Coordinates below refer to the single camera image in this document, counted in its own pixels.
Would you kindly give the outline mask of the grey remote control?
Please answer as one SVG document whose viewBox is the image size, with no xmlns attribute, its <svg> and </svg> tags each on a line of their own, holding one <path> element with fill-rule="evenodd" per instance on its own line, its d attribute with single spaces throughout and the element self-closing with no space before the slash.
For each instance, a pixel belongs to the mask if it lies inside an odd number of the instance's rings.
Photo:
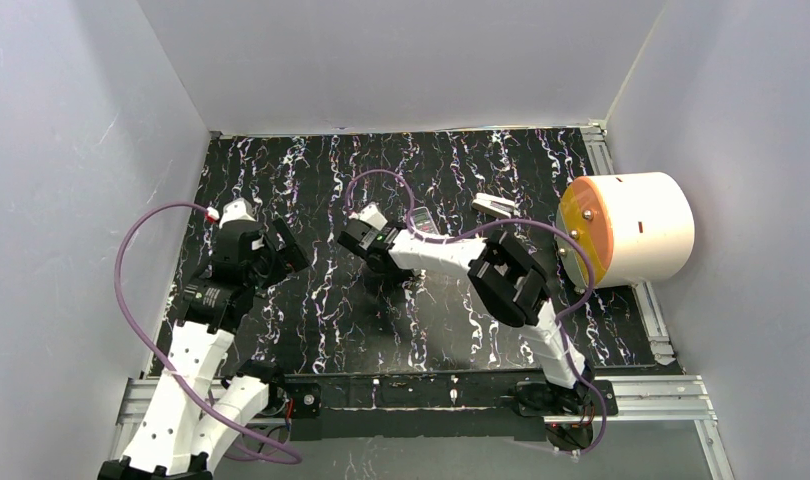
<svg viewBox="0 0 810 480">
<path fill-rule="evenodd" d="M 420 234 L 428 237 L 439 237 L 437 225 L 433 220 L 430 210 L 427 207 L 421 206 L 415 208 L 411 212 L 411 221 L 414 229 Z"/>
</svg>

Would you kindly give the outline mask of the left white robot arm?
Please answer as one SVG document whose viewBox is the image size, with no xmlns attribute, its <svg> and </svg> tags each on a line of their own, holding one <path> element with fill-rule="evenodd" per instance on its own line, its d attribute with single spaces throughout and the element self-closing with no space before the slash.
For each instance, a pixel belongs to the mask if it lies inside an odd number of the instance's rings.
<svg viewBox="0 0 810 480">
<path fill-rule="evenodd" d="M 249 422 L 291 404 L 274 364 L 248 360 L 211 386 L 255 294 L 309 265 L 287 223 L 268 225 L 243 214 L 222 216 L 208 261 L 211 274 L 190 281 L 164 370 L 137 430 L 120 456 L 100 467 L 101 479 L 211 479 L 229 449 L 250 433 Z"/>
</svg>

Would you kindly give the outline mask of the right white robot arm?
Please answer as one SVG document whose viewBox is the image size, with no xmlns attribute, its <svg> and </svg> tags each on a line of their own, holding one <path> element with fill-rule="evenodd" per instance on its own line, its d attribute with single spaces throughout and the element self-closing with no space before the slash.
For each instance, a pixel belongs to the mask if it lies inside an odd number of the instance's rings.
<svg viewBox="0 0 810 480">
<path fill-rule="evenodd" d="M 493 319 L 518 330 L 548 383 L 572 390 L 591 380 L 584 355 L 559 327 L 547 272 L 511 233 L 456 240 L 400 223 L 378 227 L 351 219 L 337 242 L 376 273 L 420 270 L 469 281 Z"/>
</svg>

